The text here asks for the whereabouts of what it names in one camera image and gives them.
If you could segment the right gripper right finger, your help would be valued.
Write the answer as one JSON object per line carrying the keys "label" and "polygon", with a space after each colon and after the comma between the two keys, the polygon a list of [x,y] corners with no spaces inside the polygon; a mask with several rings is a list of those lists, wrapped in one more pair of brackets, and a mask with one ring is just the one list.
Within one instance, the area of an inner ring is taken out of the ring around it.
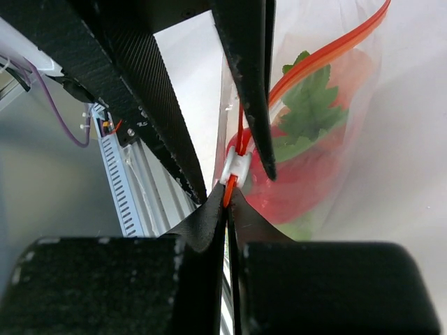
{"label": "right gripper right finger", "polygon": [[382,241],[294,241],[233,191],[236,334],[440,334],[418,265]]}

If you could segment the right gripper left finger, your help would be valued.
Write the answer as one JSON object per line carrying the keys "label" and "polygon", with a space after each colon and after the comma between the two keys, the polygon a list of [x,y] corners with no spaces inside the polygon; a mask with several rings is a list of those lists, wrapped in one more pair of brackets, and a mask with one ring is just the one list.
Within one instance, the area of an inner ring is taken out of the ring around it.
{"label": "right gripper left finger", "polygon": [[223,195],[157,238],[36,240],[1,298],[1,333],[218,334]]}

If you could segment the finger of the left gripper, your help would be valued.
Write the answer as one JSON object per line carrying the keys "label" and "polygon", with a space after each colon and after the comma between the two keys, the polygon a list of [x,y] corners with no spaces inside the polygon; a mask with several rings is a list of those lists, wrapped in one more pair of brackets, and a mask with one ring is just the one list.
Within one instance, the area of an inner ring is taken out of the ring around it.
{"label": "finger of the left gripper", "polygon": [[2,1],[1,16],[134,130],[195,203],[206,200],[160,49],[132,1]]}
{"label": "finger of the left gripper", "polygon": [[226,60],[261,163],[277,178],[268,116],[275,1],[211,1]]}

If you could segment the green cabbage toy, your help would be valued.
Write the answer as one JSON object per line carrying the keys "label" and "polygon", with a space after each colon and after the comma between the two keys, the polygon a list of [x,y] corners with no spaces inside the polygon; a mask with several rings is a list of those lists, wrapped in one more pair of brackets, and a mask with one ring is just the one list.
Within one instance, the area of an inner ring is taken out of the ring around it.
{"label": "green cabbage toy", "polygon": [[276,228],[295,241],[307,241],[313,235],[314,220],[312,214],[307,213],[291,222],[277,225]]}

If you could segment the clear orange zip top bag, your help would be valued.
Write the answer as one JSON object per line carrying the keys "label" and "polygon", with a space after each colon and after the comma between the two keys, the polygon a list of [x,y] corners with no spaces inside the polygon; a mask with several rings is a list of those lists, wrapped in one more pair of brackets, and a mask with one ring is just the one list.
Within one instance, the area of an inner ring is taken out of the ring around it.
{"label": "clear orange zip top bag", "polygon": [[228,152],[251,156],[246,201],[291,239],[311,239],[326,221],[381,72],[388,1],[278,1],[269,120],[277,178],[267,177],[235,83],[222,67],[214,178]]}

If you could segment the red bell pepper toy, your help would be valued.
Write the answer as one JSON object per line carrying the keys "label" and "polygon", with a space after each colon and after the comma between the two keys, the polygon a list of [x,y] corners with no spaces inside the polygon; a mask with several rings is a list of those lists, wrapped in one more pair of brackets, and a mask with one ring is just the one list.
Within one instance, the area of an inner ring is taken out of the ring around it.
{"label": "red bell pepper toy", "polygon": [[280,147],[277,179],[263,170],[257,150],[247,176],[247,202],[274,225],[289,223],[325,200],[339,181],[345,126],[316,142],[302,137],[295,146]]}

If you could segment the orange carrot toy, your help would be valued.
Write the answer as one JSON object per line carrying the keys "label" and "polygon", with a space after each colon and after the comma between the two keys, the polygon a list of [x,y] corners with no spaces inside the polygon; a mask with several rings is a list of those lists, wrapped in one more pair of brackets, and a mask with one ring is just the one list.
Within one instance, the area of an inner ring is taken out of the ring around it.
{"label": "orange carrot toy", "polygon": [[272,122],[276,161],[280,147],[295,146],[302,137],[316,142],[331,130],[346,127],[351,101],[373,70],[370,57],[352,49],[290,88]]}

